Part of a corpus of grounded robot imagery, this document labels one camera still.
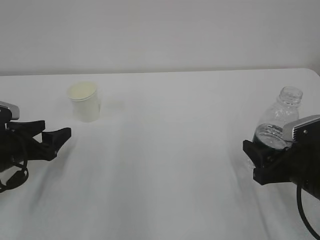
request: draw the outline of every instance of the bottle neck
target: bottle neck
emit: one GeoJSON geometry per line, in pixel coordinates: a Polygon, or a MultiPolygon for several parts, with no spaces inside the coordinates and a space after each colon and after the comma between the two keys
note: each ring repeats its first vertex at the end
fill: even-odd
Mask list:
{"type": "Polygon", "coordinates": [[[292,103],[288,103],[285,101],[282,101],[281,99],[279,99],[279,97],[276,99],[276,102],[281,105],[284,108],[289,108],[289,109],[297,109],[298,107],[300,107],[300,103],[298,104],[292,104],[292,103]]]}
{"type": "Polygon", "coordinates": [[[277,97],[277,102],[286,108],[298,108],[302,99],[302,91],[293,86],[284,87],[280,95],[277,97]]]}

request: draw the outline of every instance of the paper cup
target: paper cup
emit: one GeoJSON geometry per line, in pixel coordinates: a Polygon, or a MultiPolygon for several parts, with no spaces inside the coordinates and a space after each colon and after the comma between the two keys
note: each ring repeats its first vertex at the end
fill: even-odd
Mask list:
{"type": "Polygon", "coordinates": [[[98,87],[94,82],[82,81],[70,86],[66,92],[72,102],[73,115],[84,123],[99,118],[98,87]]]}

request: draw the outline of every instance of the clear plastic bottle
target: clear plastic bottle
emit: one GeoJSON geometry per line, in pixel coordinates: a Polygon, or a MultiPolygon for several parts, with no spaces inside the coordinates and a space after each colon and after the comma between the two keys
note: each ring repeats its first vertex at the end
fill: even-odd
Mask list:
{"type": "Polygon", "coordinates": [[[287,123],[299,119],[298,107],[302,95],[302,91],[296,87],[284,87],[276,99],[276,103],[262,115],[255,130],[253,142],[264,144],[276,150],[289,147],[291,143],[283,140],[282,129],[287,123]]]}

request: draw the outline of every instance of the table surface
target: table surface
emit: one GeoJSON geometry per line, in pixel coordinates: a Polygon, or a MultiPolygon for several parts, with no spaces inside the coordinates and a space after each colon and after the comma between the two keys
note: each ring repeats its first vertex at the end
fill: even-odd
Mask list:
{"type": "MultiPolygon", "coordinates": [[[[28,181],[0,195],[0,239],[313,239],[296,186],[260,186],[242,152],[284,86],[303,91],[301,117],[320,113],[320,79],[305,68],[0,77],[19,121],[72,128],[55,160],[30,161],[28,181]],[[78,81],[99,86],[95,122],[73,119],[66,90],[78,81]]],[[[303,204],[320,231],[318,200],[303,204]]]]}

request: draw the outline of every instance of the black cable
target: black cable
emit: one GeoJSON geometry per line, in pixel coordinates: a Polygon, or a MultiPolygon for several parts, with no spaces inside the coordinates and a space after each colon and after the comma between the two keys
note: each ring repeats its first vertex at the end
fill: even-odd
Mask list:
{"type": "Polygon", "coordinates": [[[311,233],[311,235],[315,239],[320,240],[319,234],[312,228],[312,226],[308,222],[307,217],[304,212],[304,208],[302,207],[301,192],[302,192],[303,182],[304,182],[304,177],[301,177],[296,185],[296,203],[298,205],[298,211],[299,211],[300,217],[301,217],[302,222],[304,223],[306,229],[308,229],[308,231],[311,233]]]}
{"type": "Polygon", "coordinates": [[[27,165],[28,165],[28,152],[27,152],[27,148],[26,148],[26,144],[24,142],[24,140],[22,139],[21,136],[19,136],[18,134],[16,134],[15,132],[13,131],[8,131],[8,133],[14,138],[16,139],[20,145],[21,145],[21,148],[22,148],[22,155],[23,155],[23,164],[20,164],[18,162],[16,162],[13,158],[10,159],[10,163],[13,165],[13,166],[16,166],[18,168],[21,168],[20,171],[17,171],[14,175],[11,176],[11,178],[6,182],[6,185],[4,185],[1,180],[0,180],[0,193],[3,193],[4,191],[6,190],[11,190],[11,189],[15,189],[17,187],[19,187],[21,184],[23,184],[29,177],[29,171],[28,171],[28,168],[27,168],[27,165]],[[18,185],[17,185],[17,182],[15,182],[13,185],[12,185],[12,182],[9,184],[9,181],[14,178],[14,176],[16,176],[16,174],[18,174],[18,172],[23,172],[24,173],[24,178],[21,178],[20,179],[20,182],[18,182],[18,185]]]}

